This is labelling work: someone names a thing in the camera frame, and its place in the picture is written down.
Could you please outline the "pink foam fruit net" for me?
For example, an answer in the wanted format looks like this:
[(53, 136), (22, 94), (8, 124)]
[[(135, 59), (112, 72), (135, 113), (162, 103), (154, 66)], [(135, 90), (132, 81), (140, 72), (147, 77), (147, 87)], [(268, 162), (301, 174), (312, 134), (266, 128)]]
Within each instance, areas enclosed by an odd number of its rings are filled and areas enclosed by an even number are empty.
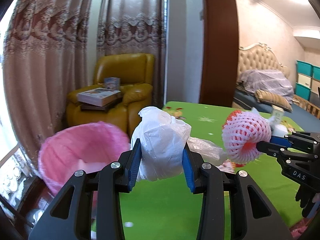
[(222, 140), (228, 159), (247, 164), (260, 157), (257, 143), (272, 137), (267, 119), (256, 111), (234, 110), (222, 126)]

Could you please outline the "white plastic bag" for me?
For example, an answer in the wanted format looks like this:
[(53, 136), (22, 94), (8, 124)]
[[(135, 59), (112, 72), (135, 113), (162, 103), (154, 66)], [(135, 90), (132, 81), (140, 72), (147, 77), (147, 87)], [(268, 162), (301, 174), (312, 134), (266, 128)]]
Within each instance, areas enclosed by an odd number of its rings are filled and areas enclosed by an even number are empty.
[(157, 181), (181, 174), (186, 145), (215, 166), (220, 166), (227, 160), (222, 148), (209, 140), (191, 137), (191, 126), (169, 113), (149, 106), (143, 108), (139, 116), (142, 120), (131, 137), (131, 147), (137, 139), (142, 147), (137, 181)]

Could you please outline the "pink trash bag bin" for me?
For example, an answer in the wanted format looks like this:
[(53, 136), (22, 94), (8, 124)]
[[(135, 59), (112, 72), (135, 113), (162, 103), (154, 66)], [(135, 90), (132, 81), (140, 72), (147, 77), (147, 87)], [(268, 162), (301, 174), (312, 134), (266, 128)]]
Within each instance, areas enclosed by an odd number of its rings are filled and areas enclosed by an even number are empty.
[(100, 121), (70, 127), (44, 141), (38, 156), (39, 173), (57, 195), (75, 171), (100, 171), (129, 149), (129, 137), (113, 124)]

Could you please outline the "blue bed mattress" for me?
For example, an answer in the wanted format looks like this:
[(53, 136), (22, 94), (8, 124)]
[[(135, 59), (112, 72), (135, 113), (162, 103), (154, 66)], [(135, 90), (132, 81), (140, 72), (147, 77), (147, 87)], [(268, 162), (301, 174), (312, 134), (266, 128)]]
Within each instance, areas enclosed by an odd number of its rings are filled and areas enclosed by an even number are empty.
[[(272, 112), (271, 105), (259, 103), (254, 96), (246, 94), (238, 89), (235, 90), (233, 102), (245, 110), (250, 110), (252, 107), (254, 107), (259, 112)], [(284, 116), (292, 119), (304, 131), (320, 132), (320, 120), (297, 105), (292, 105), (292, 112), (284, 111)]]

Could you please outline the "yellow white carton box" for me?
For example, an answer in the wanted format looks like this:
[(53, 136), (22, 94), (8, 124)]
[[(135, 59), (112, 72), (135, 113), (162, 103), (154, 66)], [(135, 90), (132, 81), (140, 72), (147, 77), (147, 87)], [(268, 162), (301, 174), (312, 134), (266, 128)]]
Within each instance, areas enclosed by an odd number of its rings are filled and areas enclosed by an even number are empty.
[(271, 124), (273, 126), (280, 124), (284, 115), (284, 110), (278, 106), (272, 105)]

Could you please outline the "crumpled white foam sheet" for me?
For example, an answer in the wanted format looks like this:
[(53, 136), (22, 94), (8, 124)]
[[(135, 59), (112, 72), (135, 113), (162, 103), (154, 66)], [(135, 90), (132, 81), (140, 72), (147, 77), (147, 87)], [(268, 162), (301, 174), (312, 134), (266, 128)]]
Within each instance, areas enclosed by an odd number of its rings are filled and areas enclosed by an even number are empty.
[(252, 113), (252, 114), (255, 114), (255, 115), (257, 115), (257, 116), (261, 116), (261, 114), (259, 113), (259, 111), (258, 111), (255, 107), (252, 107), (251, 113)]

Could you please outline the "teal storage bins stack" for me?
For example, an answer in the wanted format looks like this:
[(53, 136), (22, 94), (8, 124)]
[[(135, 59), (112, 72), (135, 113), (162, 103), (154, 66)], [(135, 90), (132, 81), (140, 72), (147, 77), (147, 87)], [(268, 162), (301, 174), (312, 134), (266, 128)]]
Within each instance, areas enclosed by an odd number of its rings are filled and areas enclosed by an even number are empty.
[(296, 69), (296, 95), (308, 101), (312, 96), (319, 96), (319, 66), (297, 60)]

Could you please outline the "grey striped duvet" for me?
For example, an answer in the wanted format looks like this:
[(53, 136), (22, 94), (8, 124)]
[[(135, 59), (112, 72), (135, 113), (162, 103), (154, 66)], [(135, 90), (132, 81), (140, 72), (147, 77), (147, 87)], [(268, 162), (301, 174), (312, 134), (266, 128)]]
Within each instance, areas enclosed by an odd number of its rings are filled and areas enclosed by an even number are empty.
[(263, 90), (282, 96), (289, 103), (292, 103), (294, 95), (293, 86), (279, 70), (246, 70), (239, 75), (237, 84), (248, 94), (253, 95), (257, 90)]

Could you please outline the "beige tufted headboard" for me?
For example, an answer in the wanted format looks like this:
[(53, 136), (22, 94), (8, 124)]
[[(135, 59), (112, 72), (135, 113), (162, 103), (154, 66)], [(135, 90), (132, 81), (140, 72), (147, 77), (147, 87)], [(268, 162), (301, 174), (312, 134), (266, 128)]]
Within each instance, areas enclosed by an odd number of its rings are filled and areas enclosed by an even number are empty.
[(288, 79), (290, 69), (282, 65), (273, 50), (264, 43), (255, 43), (247, 47), (239, 47), (238, 52), (238, 72), (237, 81), (240, 83), (240, 75), (247, 70), (278, 70)]

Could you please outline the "green cartoon tablecloth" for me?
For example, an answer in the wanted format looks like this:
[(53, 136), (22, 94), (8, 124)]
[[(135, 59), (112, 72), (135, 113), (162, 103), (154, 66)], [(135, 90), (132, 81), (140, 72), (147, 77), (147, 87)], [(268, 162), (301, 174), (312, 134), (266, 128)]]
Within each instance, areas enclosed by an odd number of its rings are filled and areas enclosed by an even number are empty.
[[(136, 183), (142, 157), (140, 141), (99, 173), (98, 239), (124, 239), (120, 193), (129, 193)], [(193, 194), (201, 193), (202, 210), (197, 239), (223, 239), (225, 205), (223, 192), (230, 192), (234, 239), (292, 239), (280, 214), (254, 180), (230, 174), (203, 160), (185, 146), (182, 155), (185, 180)]]

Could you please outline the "large flat white box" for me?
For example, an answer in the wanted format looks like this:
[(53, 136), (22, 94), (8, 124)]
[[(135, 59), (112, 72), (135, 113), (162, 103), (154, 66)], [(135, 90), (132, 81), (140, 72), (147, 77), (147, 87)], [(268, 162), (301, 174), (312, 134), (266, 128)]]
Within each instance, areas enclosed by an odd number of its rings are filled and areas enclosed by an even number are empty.
[(121, 91), (107, 88), (95, 88), (77, 95), (77, 100), (89, 105), (103, 107), (121, 98)]

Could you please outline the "left lace curtain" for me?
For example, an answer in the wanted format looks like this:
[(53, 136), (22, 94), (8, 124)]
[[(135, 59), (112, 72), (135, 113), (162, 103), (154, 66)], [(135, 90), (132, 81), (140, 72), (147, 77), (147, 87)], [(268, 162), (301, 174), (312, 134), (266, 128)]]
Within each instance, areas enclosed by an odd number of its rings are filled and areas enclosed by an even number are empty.
[(4, 92), (14, 134), (38, 170), (44, 141), (63, 128), (67, 94), (87, 84), (92, 0), (17, 0), (4, 38)]

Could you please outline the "lace curtain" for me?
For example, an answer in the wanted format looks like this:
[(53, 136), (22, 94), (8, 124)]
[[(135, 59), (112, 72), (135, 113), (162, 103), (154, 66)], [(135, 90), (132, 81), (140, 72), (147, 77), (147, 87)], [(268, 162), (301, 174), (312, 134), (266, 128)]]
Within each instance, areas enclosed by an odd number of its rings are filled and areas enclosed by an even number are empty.
[(92, 0), (17, 0), (4, 38), (4, 92), (14, 134), (38, 170), (44, 141), (63, 128), (67, 94), (87, 84)]
[(155, 57), (152, 103), (162, 106), (165, 74), (164, 0), (102, 0), (97, 57), (148, 53)]

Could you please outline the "right lace curtain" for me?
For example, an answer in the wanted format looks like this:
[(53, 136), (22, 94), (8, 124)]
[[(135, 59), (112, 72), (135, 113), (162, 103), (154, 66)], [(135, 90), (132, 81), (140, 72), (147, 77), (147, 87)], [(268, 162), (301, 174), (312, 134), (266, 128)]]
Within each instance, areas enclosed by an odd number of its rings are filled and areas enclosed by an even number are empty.
[(164, 0), (102, 0), (97, 57), (148, 53), (155, 57), (152, 103), (162, 106), (165, 74)]

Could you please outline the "wooden bed rail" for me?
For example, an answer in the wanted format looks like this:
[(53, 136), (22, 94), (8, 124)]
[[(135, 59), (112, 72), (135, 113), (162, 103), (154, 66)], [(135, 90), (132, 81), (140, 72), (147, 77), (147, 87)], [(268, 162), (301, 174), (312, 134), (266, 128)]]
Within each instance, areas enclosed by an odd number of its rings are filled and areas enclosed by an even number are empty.
[(299, 106), (300, 108), (306, 110), (308, 113), (315, 116), (317, 119), (320, 118), (320, 108), (308, 100), (305, 100), (304, 98), (301, 98), (300, 96), (297, 96), (296, 94), (293, 96), (292, 102)]

